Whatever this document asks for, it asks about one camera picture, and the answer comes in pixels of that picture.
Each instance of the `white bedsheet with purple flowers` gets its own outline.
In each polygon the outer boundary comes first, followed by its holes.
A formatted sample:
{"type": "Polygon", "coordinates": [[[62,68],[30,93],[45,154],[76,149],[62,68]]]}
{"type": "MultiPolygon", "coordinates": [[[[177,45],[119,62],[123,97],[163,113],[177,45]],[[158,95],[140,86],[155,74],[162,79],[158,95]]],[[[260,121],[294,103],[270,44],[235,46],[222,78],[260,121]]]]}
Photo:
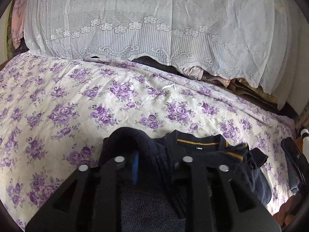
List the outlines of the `white bedsheet with purple flowers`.
{"type": "Polygon", "coordinates": [[[133,62],[13,58],[0,72],[0,199],[24,228],[83,163],[96,166],[103,138],[122,126],[152,138],[177,129],[222,134],[269,156],[262,171],[271,213],[291,193],[283,138],[294,123],[214,85],[133,62]]]}

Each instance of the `blue strip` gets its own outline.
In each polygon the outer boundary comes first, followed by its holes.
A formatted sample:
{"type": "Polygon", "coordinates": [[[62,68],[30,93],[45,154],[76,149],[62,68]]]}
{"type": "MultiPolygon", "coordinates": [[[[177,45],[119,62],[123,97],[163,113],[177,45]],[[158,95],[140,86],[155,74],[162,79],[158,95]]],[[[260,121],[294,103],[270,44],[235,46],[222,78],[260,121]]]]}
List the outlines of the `blue strip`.
{"type": "Polygon", "coordinates": [[[137,184],[137,179],[138,179],[138,151],[136,151],[136,153],[135,153],[133,166],[132,166],[132,182],[133,182],[133,185],[137,184]]]}

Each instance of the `metal bolt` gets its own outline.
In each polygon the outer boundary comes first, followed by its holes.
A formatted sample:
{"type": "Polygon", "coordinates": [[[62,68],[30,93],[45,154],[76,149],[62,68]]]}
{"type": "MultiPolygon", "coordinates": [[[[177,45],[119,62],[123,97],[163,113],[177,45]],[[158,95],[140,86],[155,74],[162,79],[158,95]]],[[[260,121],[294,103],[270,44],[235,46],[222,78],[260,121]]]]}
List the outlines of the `metal bolt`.
{"type": "Polygon", "coordinates": [[[193,158],[192,157],[190,157],[190,156],[185,156],[185,157],[183,157],[182,158],[182,160],[184,161],[184,162],[192,162],[193,161],[193,158]]]}
{"type": "Polygon", "coordinates": [[[117,157],[115,158],[115,161],[116,161],[117,163],[121,163],[121,162],[124,162],[124,161],[125,161],[125,158],[124,158],[123,156],[117,156],[117,157]]]}
{"type": "Polygon", "coordinates": [[[87,165],[80,165],[78,168],[79,171],[85,172],[88,170],[88,166],[87,165]]]}
{"type": "Polygon", "coordinates": [[[227,165],[221,165],[219,166],[220,171],[227,172],[229,170],[229,167],[227,165]]]}

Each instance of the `pink cloth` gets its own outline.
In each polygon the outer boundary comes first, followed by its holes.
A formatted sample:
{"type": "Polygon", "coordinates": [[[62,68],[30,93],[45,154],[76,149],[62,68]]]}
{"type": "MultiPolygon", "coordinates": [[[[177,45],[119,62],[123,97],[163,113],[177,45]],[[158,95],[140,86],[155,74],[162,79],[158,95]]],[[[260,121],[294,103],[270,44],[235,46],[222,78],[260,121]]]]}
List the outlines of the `pink cloth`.
{"type": "Polygon", "coordinates": [[[20,40],[24,37],[24,21],[28,0],[15,0],[12,12],[12,40],[14,48],[20,45],[20,40]]]}

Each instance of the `folded dark clothing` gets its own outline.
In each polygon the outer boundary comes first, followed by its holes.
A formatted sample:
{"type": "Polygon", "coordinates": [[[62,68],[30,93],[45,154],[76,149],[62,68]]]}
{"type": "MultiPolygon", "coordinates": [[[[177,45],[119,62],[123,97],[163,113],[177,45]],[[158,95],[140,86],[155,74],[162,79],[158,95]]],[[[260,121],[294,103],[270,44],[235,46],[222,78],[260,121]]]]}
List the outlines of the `folded dark clothing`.
{"type": "Polygon", "coordinates": [[[263,205],[271,189],[260,170],[267,156],[247,144],[231,146],[221,135],[196,138],[179,131],[151,139],[145,132],[129,127],[104,139],[99,166],[120,154],[139,152],[137,185],[121,186],[123,231],[184,231],[186,188],[173,186],[172,178],[182,152],[200,159],[207,168],[227,165],[263,205]]]}

